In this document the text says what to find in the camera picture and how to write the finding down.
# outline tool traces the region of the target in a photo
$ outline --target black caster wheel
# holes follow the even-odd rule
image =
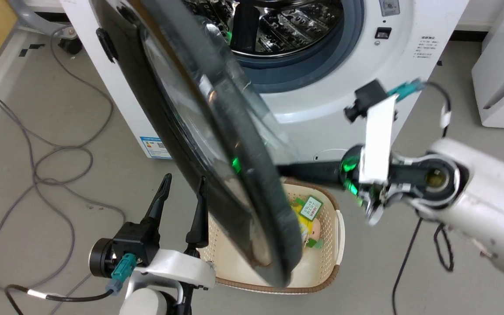
[[[62,48],[64,52],[67,52],[70,55],[78,54],[83,48],[83,44],[81,43],[81,40],[79,38],[75,39],[62,38],[58,46]]]

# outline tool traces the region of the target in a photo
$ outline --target cable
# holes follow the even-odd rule
[[[20,194],[20,196],[18,196],[18,198],[12,203],[12,205],[9,207],[9,209],[6,211],[6,213],[4,214],[2,220],[0,221],[0,232],[4,226],[4,224],[6,223],[9,215],[13,212],[14,209],[16,209],[16,206],[20,203],[20,201],[22,201],[22,199],[31,191],[31,190],[34,190],[36,191],[36,194],[38,195],[38,197],[40,197],[40,199],[50,208],[52,209],[52,211],[54,211],[54,213],[56,213],[59,217],[61,217],[65,222],[66,224],[68,225],[68,227],[70,228],[70,238],[71,238],[71,245],[70,245],[70,248],[68,250],[68,254],[66,256],[66,259],[64,259],[64,262],[62,263],[62,265],[60,265],[60,267],[58,267],[58,269],[56,269],[53,273],[51,273],[50,275],[44,277],[44,279],[34,283],[33,285],[30,285],[29,287],[32,287],[32,288],[35,288],[35,287],[39,287],[40,285],[43,285],[45,283],[47,283],[48,281],[54,279],[54,277],[56,277],[59,273],[61,273],[63,271],[63,269],[66,267],[66,265],[68,264],[68,262],[70,261],[71,259],[71,256],[72,256],[72,253],[73,253],[73,250],[74,250],[74,244],[75,244],[75,229],[74,229],[74,226],[71,222],[71,220],[62,212],[60,211],[60,209],[58,209],[54,204],[52,204],[52,202],[50,202],[43,194],[42,192],[40,192],[40,189],[39,189],[39,185],[40,184],[44,184],[44,185],[48,185],[48,186],[60,186],[62,188],[64,188],[65,190],[67,190],[68,192],[70,192],[70,194],[74,195],[74,197],[76,198],[79,198],[87,203],[92,203],[94,205],[98,205],[98,206],[101,206],[101,207],[104,207],[104,208],[108,208],[108,209],[111,209],[117,213],[120,214],[120,216],[122,217],[122,224],[126,221],[126,214],[124,213],[123,210],[121,210],[120,208],[118,207],[115,207],[115,206],[112,206],[112,205],[108,205],[106,203],[102,203],[102,202],[99,202],[99,201],[95,201],[95,200],[92,200],[90,198],[87,198],[83,195],[80,195],[79,193],[76,193],[74,191],[72,191],[69,187],[67,187],[66,185],[68,183],[72,183],[80,178],[82,178],[84,175],[86,175],[88,173],[88,171],[91,169],[92,167],[92,164],[93,164],[93,161],[94,161],[94,158],[93,158],[93,155],[92,155],[92,152],[90,152],[89,149],[85,148],[86,145],[90,144],[92,141],[94,141],[94,139],[96,139],[103,131],[104,129],[106,128],[106,126],[108,125],[108,123],[110,122],[110,119],[112,118],[112,114],[114,113],[114,102],[112,101],[112,99],[106,95],[106,93],[104,93],[103,91],[101,91],[100,89],[98,89],[96,86],[86,82],[85,80],[83,80],[82,78],[79,78],[78,76],[76,76],[75,74],[71,73],[63,64],[62,62],[60,62],[60,60],[58,59],[58,57],[56,56],[56,52],[54,50],[54,38],[56,37],[56,34],[58,32],[60,32],[61,30],[63,30],[64,28],[68,28],[70,25],[65,25],[65,26],[62,26],[61,28],[58,28],[53,34],[52,36],[50,36],[50,52],[52,52],[52,56],[54,58],[54,60],[56,60],[56,62],[58,63],[58,65],[66,72],[68,73],[70,76],[72,76],[73,78],[75,78],[76,80],[78,80],[79,82],[85,84],[86,86],[92,88],[92,90],[98,92],[102,97],[104,97],[106,99],[106,101],[108,102],[108,104],[110,105],[110,110],[108,112],[108,116],[106,117],[106,120],[104,121],[104,123],[102,124],[102,126],[94,133],[93,136],[91,136],[88,140],[82,142],[80,145],[58,145],[56,143],[53,143],[53,142],[50,142],[44,138],[42,138],[40,135],[32,132],[31,130],[29,130],[28,128],[26,128],[22,122],[20,121],[20,119],[18,118],[18,116],[7,106],[7,104],[5,104],[5,102],[3,102],[2,100],[0,100],[0,109],[3,110],[3,112],[9,116],[9,118],[15,123],[17,124],[17,126],[20,128],[22,134],[24,135],[24,139],[26,139],[26,144],[28,146],[28,157],[29,157],[29,163],[30,163],[30,168],[31,168],[31,185],[26,188],[26,190],[24,190],[24,192],[22,194]],[[54,147],[54,149],[50,152],[48,152],[47,154],[45,154],[43,157],[41,157],[40,159],[38,160],[34,160],[34,154],[33,154],[33,151],[32,151],[32,143],[31,143],[31,139],[29,136],[32,136],[34,138],[37,138],[38,140]],[[38,175],[38,166],[40,165],[40,163],[42,161],[44,161],[45,159],[47,159],[48,157],[50,157],[51,155],[53,154],[56,154],[57,152],[61,152],[61,151],[64,151],[64,150],[80,150],[80,151],[83,151],[85,152],[88,157],[89,157],[89,163],[88,163],[88,166],[86,167],[86,169],[84,171],[82,171],[80,174],[70,178],[70,179],[66,179],[65,181],[58,181],[57,179],[54,179],[54,178],[41,178],[39,175]],[[71,291],[69,291],[66,295],[66,297],[70,296],[76,289],[78,289],[85,281],[87,281],[89,278],[90,278],[90,274],[86,275],[86,277],[84,277],[82,279],[82,281],[80,281],[78,283],[78,285],[76,285]],[[9,297],[9,293],[8,293],[8,290],[4,289],[4,287],[2,287],[0,285],[0,291],[5,291],[6,295]],[[56,305],[56,307],[51,311],[51,314],[53,315],[58,307],[60,307],[61,303],[63,301],[60,301],[60,303],[58,305]],[[13,305],[13,308],[19,312],[20,310],[18,310],[18,307],[16,306],[16,303],[14,303],[14,301],[12,302],[12,305]]]
[[[23,293],[26,293],[28,295],[32,295],[37,298],[42,298],[50,301],[60,301],[60,302],[90,302],[90,301],[98,301],[101,299],[104,299],[105,297],[110,296],[114,291],[108,290],[106,293],[103,293],[101,295],[95,295],[93,297],[58,297],[57,295],[50,295],[50,294],[45,294],[42,292],[34,291],[31,289],[28,289],[28,287],[23,287],[22,285],[16,285],[16,284],[10,284],[5,287],[5,296],[9,300],[10,304],[13,306],[14,310],[18,315],[23,315],[21,309],[18,307],[17,303],[14,301],[12,295],[11,295],[11,289],[17,290]]]
[[[425,82],[425,86],[433,87],[435,90],[440,92],[444,97],[444,107],[441,112],[441,127],[442,127],[442,136],[441,138],[446,137],[446,133],[448,131],[448,125],[450,124],[450,115],[452,113],[452,101],[450,100],[450,95],[448,92],[439,84],[434,82]],[[394,287],[392,288],[392,311],[394,311],[394,315],[398,315],[396,312],[396,289],[398,289],[398,283],[400,283],[400,279],[402,278],[402,274],[404,273],[404,268],[406,267],[406,263],[408,262],[408,258],[410,257],[410,253],[412,251],[412,246],[414,241],[416,240],[417,233],[420,231],[420,226],[423,221],[434,222],[433,220],[424,219],[420,216],[420,212],[416,209],[416,214],[419,217],[417,221],[416,228],[413,231],[412,239],[409,242],[408,250],[406,251],[406,255],[404,255],[404,261],[402,261],[402,265],[400,266],[400,271],[398,271],[398,276],[396,277],[396,282],[394,282]],[[450,245],[450,240],[448,239],[448,235],[446,234],[445,224],[440,223],[433,235],[433,242],[435,248],[437,250],[438,261],[448,273],[452,273],[454,271],[454,253],[452,253],[452,246]],[[438,233],[442,233],[442,237],[444,238],[444,242],[446,243],[446,249],[448,251],[448,266],[445,263],[444,258],[442,257],[441,248],[438,245]]]

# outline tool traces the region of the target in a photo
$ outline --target doll face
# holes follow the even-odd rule
[[[320,225],[320,220],[314,219],[312,221],[312,233],[310,234],[310,237],[314,239],[314,241],[318,241],[320,239],[320,230],[322,229]]]

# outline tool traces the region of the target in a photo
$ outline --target beige plastic basket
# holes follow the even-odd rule
[[[306,248],[292,273],[288,287],[270,287],[246,263],[234,245],[210,217],[210,245],[200,249],[201,257],[215,265],[216,282],[247,291],[272,294],[314,293],[328,287],[338,275],[345,245],[345,228],[338,202],[318,186],[285,180],[283,188],[289,200],[314,196],[322,201],[317,215],[324,245],[321,249]]]

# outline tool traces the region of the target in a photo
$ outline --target gray floor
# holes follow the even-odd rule
[[[48,48],[31,50],[23,80],[6,99],[24,124],[48,139],[75,144],[88,138],[102,123],[106,103],[95,93],[66,76],[51,59]],[[454,100],[450,136],[500,159],[504,159],[504,129],[480,125],[474,101],[470,69],[480,47],[472,43],[451,43],[432,79],[440,82]],[[100,80],[90,60],[81,54],[66,65],[90,82]],[[395,147],[401,153],[418,155],[426,150],[440,131],[440,98],[426,91],[406,122]],[[94,167],[70,187],[94,199],[122,207],[128,220],[138,220],[148,206],[154,189],[167,172],[174,183],[161,226],[161,244],[184,249],[184,235],[190,226],[195,198],[172,161],[144,156],[126,122],[116,113],[110,126],[88,148],[94,152]],[[35,156],[50,150],[34,141]],[[88,161],[82,152],[68,152],[42,164],[41,173],[66,178],[78,173]],[[18,195],[29,185],[28,152],[18,128],[0,114],[0,219]],[[120,224],[118,215],[74,199],[62,188],[43,187],[48,198],[73,221],[77,239],[72,261],[41,291],[65,293],[88,273],[87,255],[100,237],[110,237]],[[376,227],[364,223],[362,212],[346,193],[335,192],[346,219],[346,252],[334,284],[324,291],[305,296],[263,295],[216,287],[194,295],[194,313],[258,314],[391,314],[390,293],[416,217],[406,206],[390,209]],[[440,267],[432,242],[433,225],[424,225],[398,288],[401,315],[504,314],[504,275],[478,250],[453,235],[456,268],[447,274]],[[29,285],[53,271],[64,259],[70,245],[67,226],[34,194],[18,205],[0,236],[0,283]],[[92,278],[77,296],[104,290],[103,279]],[[45,314],[54,303],[16,295],[26,314]],[[122,297],[93,303],[63,305],[58,314],[115,314]],[[12,314],[0,292],[0,314]]]

